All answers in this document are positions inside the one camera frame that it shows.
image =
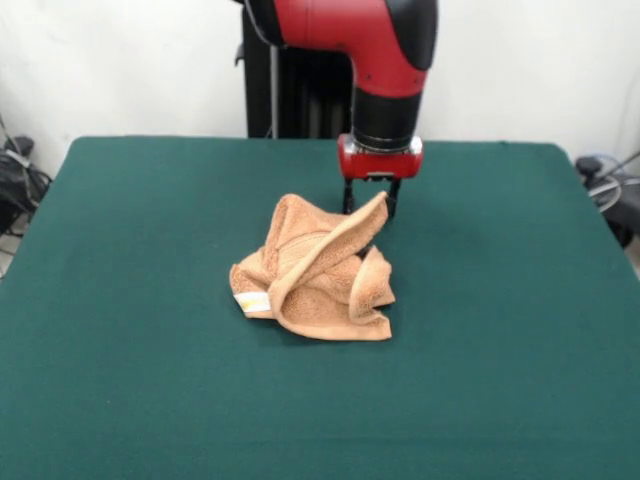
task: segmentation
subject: crumpled towel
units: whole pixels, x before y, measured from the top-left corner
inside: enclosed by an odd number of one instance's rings
[[[374,246],[387,220],[386,192],[351,215],[327,213],[297,195],[278,202],[264,247],[230,272],[238,294],[267,292],[263,311],[284,328],[322,340],[385,340],[389,319],[374,307],[395,302],[391,265]]]

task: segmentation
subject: white label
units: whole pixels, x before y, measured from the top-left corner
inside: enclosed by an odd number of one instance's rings
[[[244,313],[268,312],[271,310],[267,292],[244,292],[234,295]]]

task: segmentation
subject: green tablecloth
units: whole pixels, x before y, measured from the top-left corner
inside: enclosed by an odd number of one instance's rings
[[[77,141],[0,285],[0,478],[640,478],[640,287],[558,148],[427,146],[392,340],[245,319],[279,197],[341,190],[333,142]]]

